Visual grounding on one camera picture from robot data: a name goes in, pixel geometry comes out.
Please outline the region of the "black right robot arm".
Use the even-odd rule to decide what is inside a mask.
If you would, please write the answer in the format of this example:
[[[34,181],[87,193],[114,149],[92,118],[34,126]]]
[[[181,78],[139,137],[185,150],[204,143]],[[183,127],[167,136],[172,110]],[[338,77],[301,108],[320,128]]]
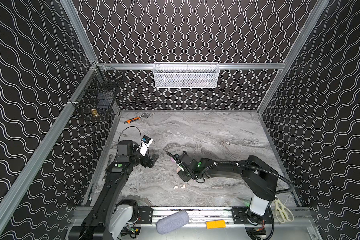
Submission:
[[[181,155],[166,152],[180,168],[178,176],[183,182],[193,180],[204,184],[211,178],[228,178],[244,181],[252,191],[249,209],[245,212],[244,221],[251,225],[258,225],[263,220],[268,206],[278,194],[289,193],[293,184],[286,177],[280,175],[275,169],[256,156],[248,156],[241,161],[217,161],[208,158],[195,160],[187,152]]]

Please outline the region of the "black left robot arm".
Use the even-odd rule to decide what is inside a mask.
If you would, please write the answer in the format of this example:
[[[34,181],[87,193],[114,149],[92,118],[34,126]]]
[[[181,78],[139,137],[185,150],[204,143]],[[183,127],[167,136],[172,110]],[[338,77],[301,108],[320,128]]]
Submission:
[[[123,140],[118,143],[115,159],[106,168],[103,188],[92,209],[78,226],[68,233],[69,240],[116,240],[126,225],[139,219],[136,200],[121,200],[119,195],[133,169],[141,165],[152,168],[159,155],[150,155],[153,139],[143,136],[141,143]]]

